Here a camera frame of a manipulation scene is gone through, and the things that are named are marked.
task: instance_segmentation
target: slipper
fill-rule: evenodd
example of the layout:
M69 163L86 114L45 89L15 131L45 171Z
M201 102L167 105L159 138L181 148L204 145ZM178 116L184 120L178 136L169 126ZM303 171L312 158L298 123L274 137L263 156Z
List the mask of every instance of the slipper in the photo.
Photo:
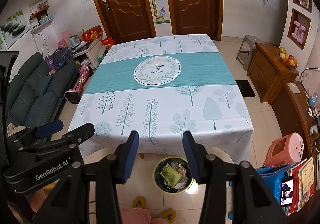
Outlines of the slipper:
M132 203L132 208L142 208L142 209L146 209L147 208L147 201L144 197L137 197L134 199L133 203Z
M169 224L172 224L174 220L176 219L176 212L173 209L167 209L164 212L161 213L159 218L165 219Z

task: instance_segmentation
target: pink pants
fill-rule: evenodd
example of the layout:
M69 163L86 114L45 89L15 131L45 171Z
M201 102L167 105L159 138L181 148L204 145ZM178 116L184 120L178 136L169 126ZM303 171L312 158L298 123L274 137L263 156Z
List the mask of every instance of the pink pants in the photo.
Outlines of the pink pants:
M150 212L145 209L121 209L120 212L123 224L168 224L164 219L151 219Z

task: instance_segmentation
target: metal bolt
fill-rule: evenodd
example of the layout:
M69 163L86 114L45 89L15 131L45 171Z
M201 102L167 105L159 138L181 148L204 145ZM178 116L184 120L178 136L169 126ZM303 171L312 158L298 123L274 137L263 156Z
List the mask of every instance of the metal bolt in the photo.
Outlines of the metal bolt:
M80 166L81 166L80 162L73 162L72 163L72 167L75 168L75 169L79 168Z
M249 167L250 167L250 163L247 162L247 161L243 161L243 162L241 163L241 165L242 165L242 167L244 167L244 168L249 168Z
M214 159L216 159L216 156L213 154L207 154L205 158L207 158L209 161L213 161Z
M109 154L107 155L107 159L109 161L113 161L113 160L116 160L117 159L117 156L115 154Z

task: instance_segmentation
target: smartphone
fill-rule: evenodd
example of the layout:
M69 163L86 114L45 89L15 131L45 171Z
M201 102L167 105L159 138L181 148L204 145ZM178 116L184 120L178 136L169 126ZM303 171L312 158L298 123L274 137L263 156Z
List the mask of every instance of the smartphone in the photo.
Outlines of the smartphone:
M281 196L280 205L281 207L290 206L293 202L293 176L285 177L281 180Z

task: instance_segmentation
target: floor mat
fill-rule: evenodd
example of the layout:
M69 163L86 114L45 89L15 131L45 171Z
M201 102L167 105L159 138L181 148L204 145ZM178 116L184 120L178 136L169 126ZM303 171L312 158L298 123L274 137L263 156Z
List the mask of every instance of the floor mat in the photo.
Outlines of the floor mat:
M240 92L241 92L241 95L242 97L244 98L251 98L251 97L255 97L256 94L254 93L253 89L251 88L251 85L248 81L236 81L239 89L240 89Z

